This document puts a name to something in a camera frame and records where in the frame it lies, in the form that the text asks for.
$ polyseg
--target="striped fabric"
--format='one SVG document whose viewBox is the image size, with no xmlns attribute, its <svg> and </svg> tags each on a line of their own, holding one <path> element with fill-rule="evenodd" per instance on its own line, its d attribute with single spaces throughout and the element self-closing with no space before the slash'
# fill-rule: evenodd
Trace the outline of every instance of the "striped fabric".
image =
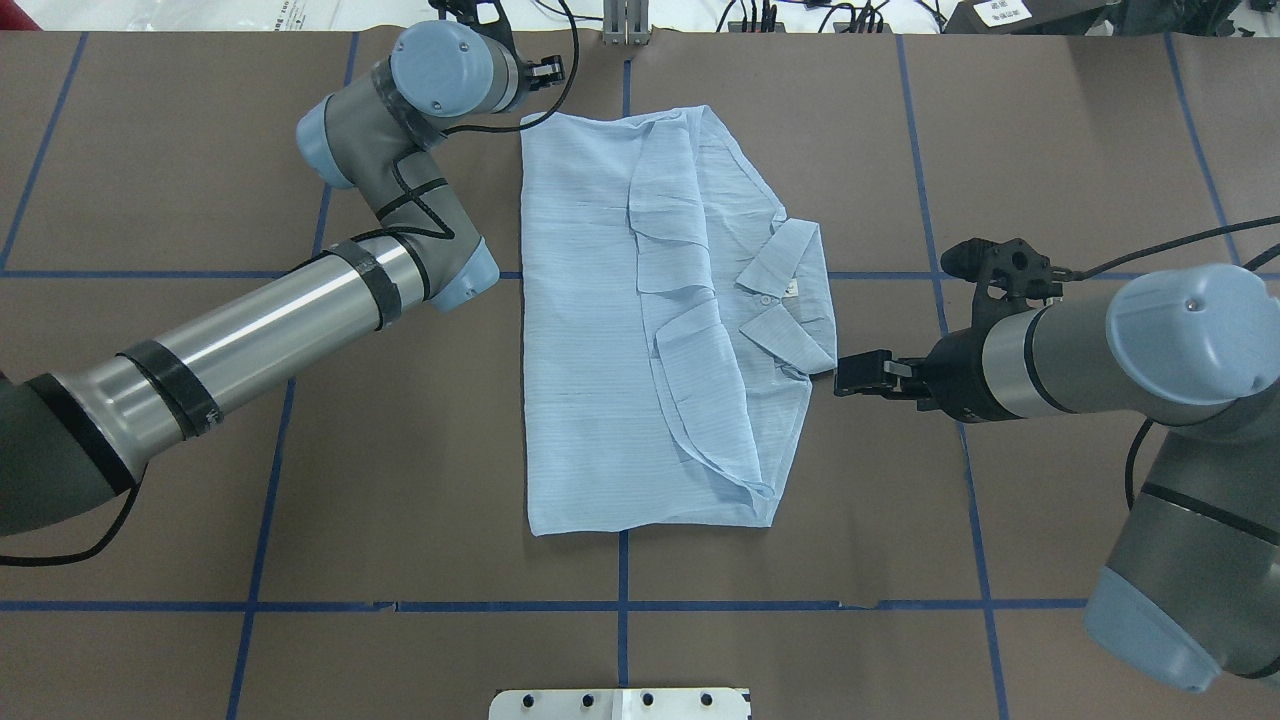
<svg viewBox="0 0 1280 720">
<path fill-rule="evenodd" d="M 556 115 L 524 165 L 532 533 L 772 524 L 836 365 L 818 225 L 705 106 Z"/>
</svg>

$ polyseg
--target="silver arm segment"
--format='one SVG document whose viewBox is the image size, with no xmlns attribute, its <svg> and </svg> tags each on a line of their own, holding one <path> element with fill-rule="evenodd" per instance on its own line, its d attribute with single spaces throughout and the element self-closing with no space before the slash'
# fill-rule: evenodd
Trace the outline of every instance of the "silver arm segment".
<svg viewBox="0 0 1280 720">
<path fill-rule="evenodd" d="M 358 187 L 383 231 L 87 372 L 0 378 L 0 536 L 131 491 L 151 457 L 312 361 L 415 305 L 447 311 L 497 282 L 426 149 L 457 117 L 513 109 L 529 90 L 524 70 L 466 26 L 406 29 L 388 60 L 298 127 L 308 163 L 332 184 Z"/>
<path fill-rule="evenodd" d="M 836 395 L 965 423 L 1137 410 L 1167 425 L 1085 628 L 1175 688 L 1224 670 L 1280 687 L 1280 301 L 1243 268 L 1204 265 L 1033 309 L 1075 273 L 1020 238 L 970 240 L 942 266 L 975 283 L 973 327 L 927 357 L 844 357 Z"/>
</svg>

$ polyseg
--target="blue tape line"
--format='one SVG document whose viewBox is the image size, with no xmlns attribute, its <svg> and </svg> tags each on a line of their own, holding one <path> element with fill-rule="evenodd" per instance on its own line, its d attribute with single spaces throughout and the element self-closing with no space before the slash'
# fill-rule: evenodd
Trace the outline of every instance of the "blue tape line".
<svg viewBox="0 0 1280 720">
<path fill-rule="evenodd" d="M 3 278 L 28 279 L 275 279 L 283 270 L 0 270 Z"/>
<path fill-rule="evenodd" d="M 612 600 L 543 600 L 515 602 L 397 602 L 397 612 L 616 612 Z"/>
<path fill-rule="evenodd" d="M 840 272 L 832 270 L 827 273 L 827 279 L 832 281 L 932 281 L 934 279 L 934 273 L 913 273 L 913 272 L 893 272 L 893 270 L 869 270 L 869 272 Z"/>
<path fill-rule="evenodd" d="M 356 73 L 356 53 L 360 50 L 360 33 L 351 33 L 351 47 L 347 49 L 347 72 L 342 76 L 342 86 L 351 85 L 351 78 Z"/>
<path fill-rule="evenodd" d="M 842 606 L 835 600 L 636 600 L 627 603 L 632 612 L 803 612 L 865 610 Z"/>
<path fill-rule="evenodd" d="M 0 612 L 922 612 L 992 610 L 1082 610 L 1083 597 L 1006 600 L 886 600 L 872 607 L 835 600 L 545 600 L 545 601 L 99 601 L 0 600 Z"/>
<path fill-rule="evenodd" d="M 0 600 L 0 612 L 243 612 L 243 602 Z"/>
<path fill-rule="evenodd" d="M 257 530 L 257 551 L 253 553 L 253 575 L 248 585 L 248 602 L 257 602 L 262 584 L 262 566 L 266 565 L 266 544 L 271 537 L 271 519 L 275 514 L 275 495 L 280 487 L 280 470 L 284 466 L 284 436 L 289 432 L 289 419 L 293 415 L 293 396 L 298 383 L 289 378 L 284 387 L 284 406 L 280 409 L 280 429 L 275 433 L 275 455 L 271 457 L 271 475 L 266 483 L 266 501 L 262 503 L 262 524 Z"/>
<path fill-rule="evenodd" d="M 284 388 L 284 405 L 280 409 L 280 428 L 275 433 L 275 454 L 271 457 L 271 475 L 266 483 L 266 500 L 262 503 L 262 524 L 257 530 L 257 550 L 253 552 L 253 574 L 248 584 L 248 602 L 244 609 L 244 624 L 241 626 L 241 643 L 236 653 L 236 674 L 232 676 L 230 697 L 227 701 L 227 720 L 234 720 L 239 711 L 241 689 L 244 687 L 244 667 L 248 665 L 248 648 L 253 638 L 253 615 L 256 614 L 257 593 L 262 585 L 262 566 L 266 564 L 266 546 L 271 537 L 271 518 L 275 514 L 275 493 L 280 486 L 280 469 L 284 465 L 284 436 L 289 430 L 293 415 L 293 395 L 297 380 L 289 378 Z"/>
<path fill-rule="evenodd" d="M 1000 661 L 1000 637 L 996 633 L 996 614 L 991 601 L 991 578 L 987 574 L 987 548 L 982 539 L 982 515 L 978 511 L 978 488 L 973 479 L 973 460 L 969 454 L 969 434 L 963 423 L 956 423 L 960 450 L 964 454 L 964 480 L 969 492 L 969 529 L 973 536 L 973 555 L 978 565 L 978 591 L 982 593 L 982 616 L 987 628 L 987 651 L 991 655 L 991 678 L 996 685 L 996 710 L 1001 720 L 1009 720 L 1009 694 L 1005 689 L 1005 670 Z"/>
<path fill-rule="evenodd" d="M 906 133 L 911 141 L 911 164 L 915 168 L 915 192 L 920 202 L 920 223 L 924 228 L 924 250 L 929 256 L 929 279 L 933 281 L 933 293 L 937 297 L 938 327 L 942 334 L 947 331 L 947 316 L 942 306 L 942 282 L 938 265 L 938 250 L 933 241 L 933 213 L 929 210 L 929 193 L 924 187 L 924 160 L 920 156 L 920 136 L 915 128 L 915 104 L 911 101 L 911 76 L 906 68 L 906 42 L 901 35 L 895 35 L 897 42 L 897 68 L 902 79 L 902 104 L 906 108 Z"/>
<path fill-rule="evenodd" d="M 992 600 L 992 610 L 1083 610 L 1089 600 L 1085 597 L 1064 598 L 1025 598 L 1025 600 Z"/>
<path fill-rule="evenodd" d="M 227 700 L 227 720 L 236 720 L 239 714 L 239 696 L 244 687 L 244 667 L 248 664 L 248 643 L 253 637 L 253 610 L 244 612 L 244 624 L 241 625 L 241 644 L 236 653 L 236 674 L 232 675 L 232 693 Z"/>
<path fill-rule="evenodd" d="M 631 117 L 631 58 L 622 60 L 622 117 Z"/>
<path fill-rule="evenodd" d="M 622 530 L 618 533 L 618 687 L 625 688 L 631 684 L 630 651 L 627 644 L 630 638 L 630 623 L 627 619 L 628 603 L 631 601 L 631 533 Z"/>
<path fill-rule="evenodd" d="M 906 42 L 902 36 L 895 36 L 897 41 L 897 64 L 902 77 L 902 102 L 906 106 L 906 131 L 911 138 L 911 161 L 915 165 L 915 186 L 920 199 L 920 219 L 924 224 L 924 246 L 929 255 L 929 268 L 933 270 L 933 300 L 938 314 L 938 328 L 942 334 L 951 332 L 947 327 L 947 315 L 942 299 L 942 281 L 938 277 L 941 265 L 938 264 L 938 250 L 933 241 L 933 220 L 929 211 L 929 196 L 924 186 L 924 161 L 920 158 L 920 140 L 915 127 L 915 108 L 911 102 L 911 76 L 906 64 Z M 978 587 L 982 591 L 983 620 L 987 628 L 987 650 L 991 656 L 991 676 L 996 689 L 996 708 L 1000 720 L 1009 720 L 1009 698 L 1005 692 L 1005 673 L 1000 661 L 1000 639 L 996 634 L 996 615 L 991 609 L 991 583 L 987 577 L 987 557 L 982 542 L 982 521 L 978 515 L 978 495 L 973 482 L 973 464 L 969 460 L 969 438 L 964 425 L 956 423 L 960 433 L 960 446 L 964 450 L 965 483 L 969 491 L 969 528 L 973 536 L 973 553 L 978 566 Z"/>
<path fill-rule="evenodd" d="M 79 42 L 76 44 L 76 53 L 72 54 L 72 63 L 67 68 L 67 77 L 63 78 L 63 87 L 58 91 L 58 101 L 54 102 L 54 111 L 49 115 L 49 124 L 45 126 L 45 136 L 40 138 L 36 159 L 31 163 L 31 172 L 27 173 L 27 184 L 23 186 L 22 196 L 18 199 L 18 208 L 13 213 L 9 234 L 5 237 L 4 247 L 0 249 L 0 270 L 9 263 L 9 254 L 13 252 L 13 245 L 18 241 L 18 227 L 22 225 L 22 217 L 27 213 L 31 191 L 35 190 L 36 177 L 40 174 L 41 165 L 45 164 L 45 152 L 49 151 L 49 143 L 54 138 L 54 128 L 58 127 L 58 118 L 61 117 L 63 108 L 67 105 L 67 95 L 72 90 L 72 79 L 76 77 L 77 68 L 79 68 L 79 60 L 84 55 L 84 45 L 87 42 L 88 33 L 82 32 Z"/>
<path fill-rule="evenodd" d="M 383 612 L 396 610 L 396 602 L 259 602 L 255 612 Z"/>
<path fill-rule="evenodd" d="M 1204 176 L 1204 186 L 1208 188 L 1208 197 L 1213 202 L 1213 215 L 1217 224 L 1226 224 L 1226 213 L 1222 211 L 1222 201 L 1217 196 L 1217 186 L 1213 183 L 1213 174 L 1208 170 L 1208 160 L 1204 159 L 1204 149 L 1201 147 L 1199 133 L 1196 132 L 1196 120 L 1192 118 L 1192 106 L 1187 102 L 1187 90 L 1183 87 L 1183 73 L 1178 67 L 1178 53 L 1174 50 L 1174 36 L 1165 33 L 1165 53 L 1169 55 L 1169 68 L 1174 73 L 1174 87 L 1178 90 L 1178 104 L 1183 106 L 1183 120 L 1187 122 L 1187 132 L 1192 136 L 1192 149 L 1196 150 L 1196 161 L 1199 163 L 1201 174 Z M 1231 233 L 1222 236 L 1226 241 L 1226 251 L 1231 255 L 1231 263 L 1240 264 L 1240 252 L 1235 247 L 1235 238 Z"/>
<path fill-rule="evenodd" d="M 631 117 L 631 58 L 622 61 L 622 117 Z M 618 687 L 631 684 L 631 624 L 627 616 L 631 601 L 631 533 L 618 533 Z"/>
</svg>

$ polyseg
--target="wire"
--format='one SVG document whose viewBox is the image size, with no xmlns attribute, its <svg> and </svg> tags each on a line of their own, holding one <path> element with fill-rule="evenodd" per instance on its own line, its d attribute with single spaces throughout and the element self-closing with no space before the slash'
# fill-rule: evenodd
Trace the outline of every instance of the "wire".
<svg viewBox="0 0 1280 720">
<path fill-rule="evenodd" d="M 133 503 L 138 500 L 138 489 L 142 487 L 142 482 L 129 488 L 129 495 L 124 497 L 124 505 L 120 506 L 120 512 L 111 521 L 111 527 L 106 529 L 102 534 L 102 539 L 93 543 L 93 547 L 74 552 L 72 555 L 50 555 L 47 557 L 23 557 L 13 555 L 0 555 L 0 566 L 9 568 L 52 568 L 55 565 L 70 565 L 73 562 L 81 562 L 96 556 L 97 553 L 106 550 L 106 546 L 115 539 L 115 534 L 120 532 L 124 525 L 124 520 L 129 516 L 129 510 L 133 510 Z"/>
<path fill-rule="evenodd" d="M 942 32 L 942 28 L 947 26 L 947 17 L 942 14 L 942 5 L 938 0 L 933 0 L 932 6 L 924 0 L 915 0 L 915 4 L 924 8 L 931 15 L 933 15 L 933 22 L 938 23 L 938 32 Z"/>
<path fill-rule="evenodd" d="M 1242 265 L 1242 268 L 1245 270 L 1257 270 L 1262 265 L 1275 260 L 1277 256 L 1280 256 L 1280 245 L 1272 245 L 1271 247 L 1263 250 L 1261 255 Z"/>
<path fill-rule="evenodd" d="M 840 9 L 849 10 L 849 24 L 854 24 L 854 19 L 855 19 L 854 18 L 854 13 L 858 12 L 858 8 L 854 8 L 854 5 L 851 3 L 837 3 L 836 5 L 831 5 L 829 9 L 827 10 L 827 14 L 823 15 L 822 24 L 818 26 L 818 32 L 822 32 L 822 31 L 827 29 L 827 20 L 829 20 L 831 15 L 835 14 L 835 12 L 840 10 Z"/>
<path fill-rule="evenodd" d="M 724 20 L 728 18 L 728 13 L 733 9 L 735 4 L 737 4 L 737 0 L 728 0 L 728 5 L 724 5 L 724 12 L 721 13 L 721 22 L 716 23 L 716 32 L 719 32 L 724 27 Z"/>
<path fill-rule="evenodd" d="M 568 70 L 568 78 L 564 79 L 564 87 L 561 90 L 561 96 L 556 99 L 556 102 L 541 115 L 529 120 L 527 123 L 521 123 L 518 126 L 509 127 L 493 127 L 493 126 L 453 126 L 452 128 L 440 131 L 440 135 L 448 137 L 458 132 L 488 132 L 488 133 L 503 133 L 503 132 L 521 132 L 531 127 L 538 127 L 547 122 L 548 118 L 559 111 L 561 105 L 564 104 L 564 99 L 568 97 L 570 88 L 573 87 L 573 78 L 577 77 L 577 60 L 581 54 L 581 45 L 577 38 L 577 22 L 573 19 L 573 13 L 568 9 L 568 3 L 564 0 L 558 0 L 561 8 L 564 9 L 564 17 L 568 19 L 568 29 L 573 38 L 573 67 Z"/>
<path fill-rule="evenodd" d="M 557 15 L 561 15 L 561 17 L 563 17 L 563 18 L 568 18 L 568 17 L 570 17 L 568 14 L 566 14 L 566 13 L 564 13 L 564 10 L 561 10 L 559 8 L 557 8 L 557 6 L 554 6 L 554 5 L 548 5 L 547 3 L 543 3 L 543 0 L 534 0 L 534 5 L 538 5 L 539 8 L 541 8 L 541 9 L 544 9 L 544 10 L 549 10 L 549 12 L 552 12 L 552 13 L 556 13 Z M 572 14 L 572 17 L 573 17 L 575 19 L 579 19 L 579 20 L 599 20 L 599 22 L 602 22 L 602 23 L 604 22 L 604 18 L 598 18 L 598 17 L 595 17 L 595 15 L 579 15 L 579 14 Z"/>
<path fill-rule="evenodd" d="M 1155 255 L 1157 252 L 1165 252 L 1166 250 L 1174 250 L 1175 247 L 1181 247 L 1184 245 L 1190 245 L 1193 242 L 1199 242 L 1202 240 L 1208 240 L 1211 237 L 1219 237 L 1219 236 L 1222 236 L 1222 234 L 1228 234 L 1228 233 L 1233 233 L 1233 232 L 1239 232 L 1239 231 L 1247 231 L 1247 229 L 1252 229 L 1252 228 L 1261 228 L 1261 227 L 1265 227 L 1265 225 L 1274 225 L 1274 224 L 1277 224 L 1277 223 L 1280 223 L 1280 215 L 1272 215 L 1270 218 L 1260 218 L 1257 220 L 1249 220 L 1249 222 L 1245 222 L 1245 223 L 1235 223 L 1235 224 L 1231 224 L 1231 225 L 1222 225 L 1220 228 L 1213 228 L 1211 231 L 1198 232 L 1196 234 L 1189 234 L 1187 237 L 1180 237 L 1178 240 L 1171 240 L 1169 242 L 1162 242 L 1160 245 L 1152 245 L 1151 247 L 1147 247 L 1147 249 L 1143 249 L 1143 250 L 1138 250 L 1135 252 L 1129 252 L 1128 255 L 1121 255 L 1120 258 L 1116 258 L 1115 260 L 1111 260 L 1110 263 L 1103 263 L 1103 264 L 1098 265 L 1097 268 L 1091 268 L 1091 269 L 1083 270 L 1083 272 L 1080 272 L 1080 270 L 1068 270 L 1068 275 L 1065 278 L 1062 278 L 1062 279 L 1064 279 L 1064 282 L 1087 281 L 1087 279 L 1092 278 L 1093 275 L 1097 275 L 1100 273 L 1105 273 L 1105 272 L 1107 272 L 1107 270 L 1110 270 L 1112 268 L 1116 268 L 1119 265 L 1124 265 L 1125 263 L 1130 263 L 1130 261 L 1138 260 L 1140 258 L 1148 258 L 1148 256 Z M 1270 260 L 1271 258 L 1262 259 L 1262 256 L 1260 256 L 1260 258 L 1254 258 L 1253 260 L 1251 260 L 1251 263 L 1257 261 L 1260 259 L 1262 259 L 1262 261 L 1265 263 L 1265 261 Z"/>
<path fill-rule="evenodd" d="M 1129 456 L 1124 461 L 1124 500 L 1129 503 L 1129 510 L 1133 510 L 1133 468 L 1138 464 L 1138 450 L 1142 448 L 1142 442 L 1147 439 L 1147 433 L 1155 424 L 1156 421 L 1151 418 L 1142 423 L 1138 434 L 1133 437 L 1133 443 L 1129 445 Z"/>
<path fill-rule="evenodd" d="M 863 8 L 863 14 L 867 15 L 867 24 L 863 26 L 861 24 L 861 17 L 859 17 L 859 20 L 858 20 L 858 23 L 859 23 L 858 24 L 859 31 L 865 31 L 868 35 L 870 35 L 870 33 L 878 33 L 878 32 L 884 32 L 884 15 L 881 13 L 881 10 L 883 10 L 884 5 L 888 5 L 888 3 L 890 3 L 890 0 L 884 0 L 883 3 L 881 3 L 879 5 L 876 5 L 873 8 L 872 4 L 870 4 L 870 1 L 868 1 L 867 6 Z M 854 28 L 851 28 L 851 27 L 850 28 L 845 28 L 845 32 L 854 32 Z"/>
</svg>

